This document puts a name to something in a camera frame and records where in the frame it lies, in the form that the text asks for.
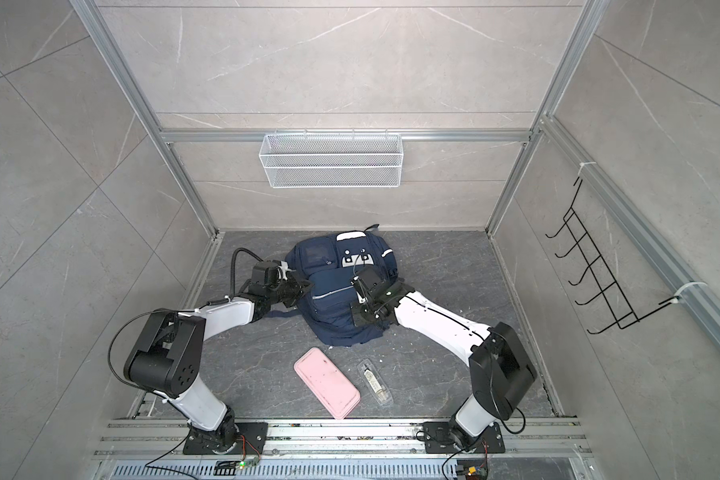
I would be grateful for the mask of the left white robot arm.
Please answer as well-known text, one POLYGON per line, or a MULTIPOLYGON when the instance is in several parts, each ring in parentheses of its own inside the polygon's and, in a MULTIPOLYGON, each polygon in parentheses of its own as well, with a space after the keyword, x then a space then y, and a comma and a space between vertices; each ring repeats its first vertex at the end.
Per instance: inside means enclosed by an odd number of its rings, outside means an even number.
POLYGON ((286 262, 262 261, 239 293, 194 310, 153 310, 125 361, 124 379, 168 401, 199 431, 232 424, 231 408, 200 378, 205 341, 264 318, 274 305, 291 308, 311 288, 286 262))

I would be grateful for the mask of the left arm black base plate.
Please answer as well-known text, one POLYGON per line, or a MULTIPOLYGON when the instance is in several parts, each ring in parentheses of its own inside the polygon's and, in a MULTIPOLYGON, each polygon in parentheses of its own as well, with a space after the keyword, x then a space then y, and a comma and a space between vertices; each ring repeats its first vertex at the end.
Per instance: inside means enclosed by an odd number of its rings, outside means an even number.
POLYGON ((266 422, 222 423, 215 431, 190 426, 184 455, 260 455, 266 442, 266 422))

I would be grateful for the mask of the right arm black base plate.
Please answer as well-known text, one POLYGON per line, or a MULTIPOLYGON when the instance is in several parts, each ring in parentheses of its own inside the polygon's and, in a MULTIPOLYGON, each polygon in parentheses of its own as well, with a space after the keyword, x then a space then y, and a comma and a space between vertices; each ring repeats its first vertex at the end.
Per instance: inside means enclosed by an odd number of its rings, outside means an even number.
POLYGON ((498 424, 489 425, 479 436, 471 436, 453 421, 424 422, 415 432, 428 454, 463 453, 474 450, 488 454, 506 452, 503 435, 498 424))

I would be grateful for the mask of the navy blue student backpack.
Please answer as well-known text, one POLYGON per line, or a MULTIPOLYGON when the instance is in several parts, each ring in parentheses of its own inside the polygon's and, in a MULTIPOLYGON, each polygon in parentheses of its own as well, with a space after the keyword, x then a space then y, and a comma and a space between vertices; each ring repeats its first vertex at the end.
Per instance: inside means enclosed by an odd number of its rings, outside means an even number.
POLYGON ((351 305, 358 300, 353 278, 371 266, 385 280, 398 277, 393 249, 377 234, 364 230, 331 233, 297 243, 285 256, 288 267, 312 283, 296 304, 298 312, 323 344, 351 347, 383 336, 388 324, 356 323, 351 305))

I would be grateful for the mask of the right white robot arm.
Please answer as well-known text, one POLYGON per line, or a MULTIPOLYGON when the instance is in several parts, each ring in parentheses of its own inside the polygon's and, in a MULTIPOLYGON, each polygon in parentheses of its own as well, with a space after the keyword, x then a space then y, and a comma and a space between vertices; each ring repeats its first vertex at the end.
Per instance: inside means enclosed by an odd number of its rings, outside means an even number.
POLYGON ((429 300, 401 280, 387 280, 365 267, 351 285, 352 315, 362 325, 396 324, 416 331, 453 353, 469 369, 471 394, 449 420, 449 442, 470 447, 490 427, 510 419, 538 378, 517 332, 464 318, 429 300))

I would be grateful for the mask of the pink pencil case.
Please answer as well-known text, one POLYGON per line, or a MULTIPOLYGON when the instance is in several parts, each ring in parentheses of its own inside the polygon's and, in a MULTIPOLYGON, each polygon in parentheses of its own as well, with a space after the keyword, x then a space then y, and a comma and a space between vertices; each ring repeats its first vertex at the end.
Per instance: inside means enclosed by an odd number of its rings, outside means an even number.
POLYGON ((360 403, 359 390, 319 348, 308 350, 293 369, 334 419, 345 419, 360 403))

